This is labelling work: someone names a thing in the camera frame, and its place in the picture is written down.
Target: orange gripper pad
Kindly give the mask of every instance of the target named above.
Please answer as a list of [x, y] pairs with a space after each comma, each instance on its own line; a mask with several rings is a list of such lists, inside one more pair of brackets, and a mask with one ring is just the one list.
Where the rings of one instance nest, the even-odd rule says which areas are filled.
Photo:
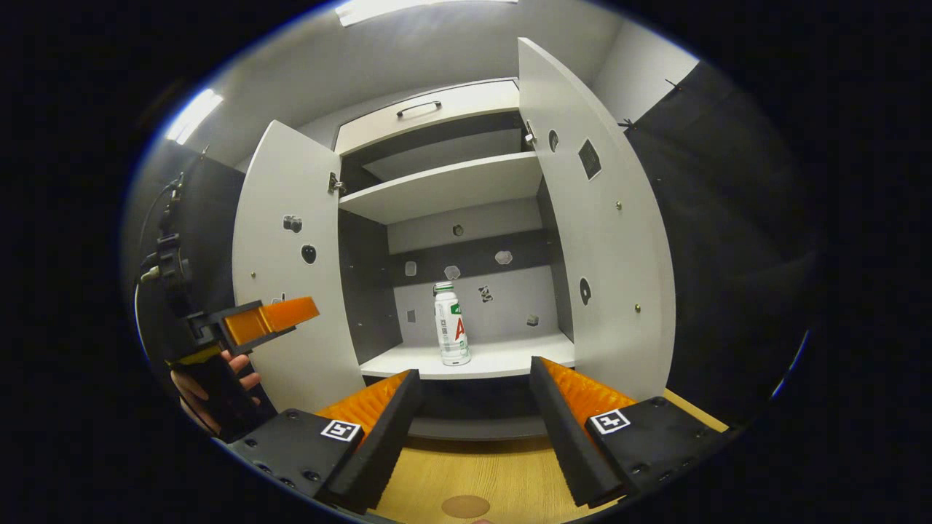
[[541, 357], [541, 360], [547, 368], [547, 372], [550, 373], [550, 377], [556, 383], [557, 389], [563, 395], [563, 400], [567, 402], [573, 418], [586, 432], [586, 435], [589, 435], [589, 432], [585, 429], [585, 422], [590, 417], [637, 404], [633, 398], [618, 393], [609, 386], [592, 380], [582, 373], [543, 357]]
[[372, 433], [372, 428], [378, 422], [378, 418], [382, 416], [382, 412], [385, 411], [385, 407], [389, 404], [407, 374], [408, 370], [405, 370], [382, 379], [332, 406], [321, 409], [315, 415], [361, 425], [365, 431], [363, 440], [359, 443], [361, 446], [366, 437]]
[[293, 298], [277, 304], [230, 315], [224, 319], [226, 329], [238, 346], [301, 324], [321, 314], [310, 296]]

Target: black mount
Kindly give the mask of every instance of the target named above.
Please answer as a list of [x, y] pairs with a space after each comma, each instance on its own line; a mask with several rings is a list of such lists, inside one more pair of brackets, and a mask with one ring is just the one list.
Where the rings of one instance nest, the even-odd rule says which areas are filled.
[[729, 439], [662, 396], [596, 415], [584, 431], [540, 357], [531, 359], [530, 387], [578, 506], [593, 508], [623, 495], [628, 503], [649, 494]]

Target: drawer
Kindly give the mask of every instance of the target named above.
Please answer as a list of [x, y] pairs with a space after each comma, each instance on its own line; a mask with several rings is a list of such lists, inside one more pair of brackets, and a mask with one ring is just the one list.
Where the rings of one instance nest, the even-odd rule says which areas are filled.
[[440, 90], [394, 103], [347, 122], [340, 126], [334, 150], [345, 156], [367, 145], [433, 124], [517, 109], [518, 88], [512, 80]]

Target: human hand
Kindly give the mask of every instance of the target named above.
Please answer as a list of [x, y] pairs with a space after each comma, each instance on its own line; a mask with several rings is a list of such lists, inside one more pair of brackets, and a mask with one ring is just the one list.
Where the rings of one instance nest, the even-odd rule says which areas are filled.
[[[220, 355], [230, 364], [234, 374], [240, 373], [242, 369], [249, 364], [249, 357], [246, 355], [230, 358], [230, 352], [228, 351], [224, 351], [220, 353]], [[246, 391], [249, 391], [254, 388], [260, 380], [262, 380], [262, 378], [258, 373], [250, 373], [240, 379], [240, 384], [242, 384], [242, 387]], [[178, 399], [178, 401], [181, 403], [181, 408], [187, 413], [187, 416], [198, 426], [203, 428], [204, 431], [213, 431], [215, 434], [220, 434], [220, 424], [207, 413], [203, 404], [200, 403], [200, 400], [208, 399], [207, 392], [200, 387], [200, 384], [195, 382], [194, 379], [187, 374], [178, 373], [174, 370], [171, 372], [171, 381], [174, 382], [175, 387], [178, 388], [178, 391], [183, 397]], [[258, 406], [260, 401], [258, 398], [253, 397], [253, 402]]]

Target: cabinet door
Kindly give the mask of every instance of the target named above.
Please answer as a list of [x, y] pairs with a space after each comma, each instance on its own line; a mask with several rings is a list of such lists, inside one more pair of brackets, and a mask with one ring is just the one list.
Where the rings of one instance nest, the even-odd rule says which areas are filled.
[[651, 184], [579, 78], [526, 38], [518, 39], [518, 64], [519, 108], [536, 138], [566, 258], [576, 369], [637, 400], [663, 394], [676, 305]]
[[[279, 411], [313, 412], [364, 387], [340, 285], [331, 172], [340, 173], [336, 153], [273, 120], [240, 193], [232, 262], [237, 305], [311, 296], [321, 313], [250, 355]], [[286, 215], [301, 219], [299, 232], [285, 229]], [[302, 255], [306, 245], [315, 252], [311, 264]]]

